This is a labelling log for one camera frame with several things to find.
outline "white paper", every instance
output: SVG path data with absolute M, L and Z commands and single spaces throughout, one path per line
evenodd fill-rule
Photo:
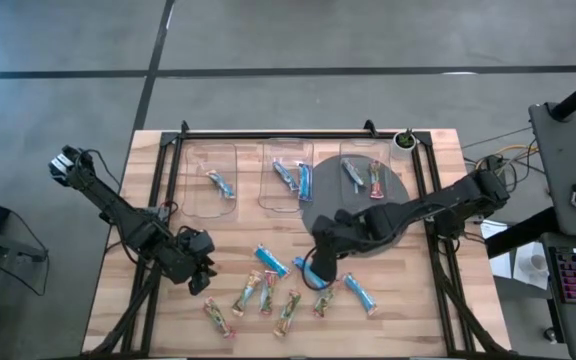
M 548 272 L 543 275 L 539 275 L 536 273 L 526 273 L 519 267 L 519 263 L 524 260 L 528 259 L 533 255 L 542 255 L 545 256 L 544 247 L 541 243 L 532 242 L 530 244 L 526 244 L 517 248 L 517 253 L 515 255 L 515 269 L 513 272 L 513 277 L 515 280 L 521 281 L 528 285 L 534 285 L 538 288 L 546 290 L 548 288 Z
M 495 221 L 484 220 L 481 223 L 481 235 L 484 239 L 502 232 L 508 228 L 508 225 L 498 223 Z M 512 279 L 512 272 L 510 267 L 510 255 L 508 253 L 499 255 L 490 259 L 490 268 L 494 276 L 505 277 Z

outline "round black platform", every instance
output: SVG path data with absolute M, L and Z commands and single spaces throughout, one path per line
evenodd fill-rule
M 370 163 L 374 161 L 374 159 L 361 155 L 343 155 L 343 158 L 350 159 L 358 169 L 368 169 Z M 380 179 L 385 180 L 385 184 L 382 181 L 384 198 L 379 200 L 370 198 L 369 181 L 365 189 L 362 189 L 359 194 L 355 194 L 354 186 L 348 174 L 341 167 L 340 161 L 341 156 L 334 156 L 322 161 L 313 169 L 312 194 L 314 201 L 302 206 L 302 220 L 308 232 L 311 232 L 312 225 L 319 215 L 325 215 L 332 219 L 339 209 L 353 214 L 376 204 L 409 201 L 410 197 L 399 176 L 383 163 Z M 362 175 L 368 179 L 367 171 Z

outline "potted plant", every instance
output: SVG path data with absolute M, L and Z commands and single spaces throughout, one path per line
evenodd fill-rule
M 393 143 L 393 157 L 400 155 L 408 155 L 417 146 L 417 138 L 412 133 L 412 129 L 398 132 L 392 139 Z

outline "desk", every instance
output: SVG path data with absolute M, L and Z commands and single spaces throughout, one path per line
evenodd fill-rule
M 466 174 L 457 132 L 432 130 L 436 161 L 441 183 L 446 186 Z M 135 133 L 121 195 L 135 207 L 145 207 L 150 193 L 161 131 Z M 186 140 L 183 148 L 191 143 L 208 143 L 211 140 Z M 251 269 L 263 270 L 253 256 L 253 249 L 263 242 L 284 263 L 296 256 L 304 256 L 312 247 L 312 237 L 306 232 L 301 219 L 268 217 L 259 207 L 262 146 L 254 140 L 227 140 L 237 147 L 238 190 L 237 216 L 229 220 L 197 221 L 181 211 L 171 219 L 171 229 L 181 224 L 205 228 L 216 246 L 211 258 L 217 263 L 219 275 L 200 296 L 193 297 L 186 285 L 173 285 L 162 279 L 151 356 L 174 357 L 261 357 L 261 356 L 439 356 L 445 355 L 441 334 L 437 298 L 428 258 L 424 228 L 415 223 L 408 228 L 402 241 L 368 259 L 348 258 L 339 262 L 339 271 L 351 271 L 362 286 L 371 293 L 379 306 L 377 313 L 366 319 L 366 314 L 356 297 L 348 290 L 337 291 L 325 319 L 315 318 L 312 306 L 316 294 L 306 288 L 300 276 L 294 273 L 282 280 L 274 297 L 275 310 L 271 318 L 259 315 L 259 296 L 251 298 L 247 313 L 235 318 L 230 306 L 237 298 Z M 339 153 L 337 140 L 313 140 L 314 164 Z M 175 201 L 183 203 L 185 174 L 179 168 Z M 396 163 L 391 167 L 402 179 L 411 198 L 418 196 L 411 161 Z M 432 189 L 426 174 L 427 188 Z M 166 190 L 166 180 L 161 184 L 161 198 Z M 468 229 L 478 232 L 476 227 Z M 108 242 L 118 241 L 115 231 Z M 457 253 L 466 302 L 502 346 L 510 348 L 497 291 L 483 244 L 462 240 Z M 92 306 L 90 322 L 83 350 L 98 345 L 117 322 L 128 305 L 134 274 L 134 265 L 121 248 L 106 255 Z M 280 307 L 287 300 L 289 289 L 302 293 L 295 319 L 288 336 L 278 340 L 272 329 Z M 226 319 L 237 330 L 234 340 L 222 339 L 202 311 L 206 297 L 215 298 Z M 456 311 L 450 309 L 452 325 L 458 348 L 463 349 Z M 138 320 L 140 334 L 142 321 Z M 136 344 L 140 336 L 135 337 Z

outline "small plant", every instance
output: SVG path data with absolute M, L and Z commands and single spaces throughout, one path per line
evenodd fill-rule
M 406 132 L 399 133 L 395 137 L 397 145 L 403 149 L 410 149 L 415 145 L 415 137 L 412 135 L 412 129 L 406 130 Z

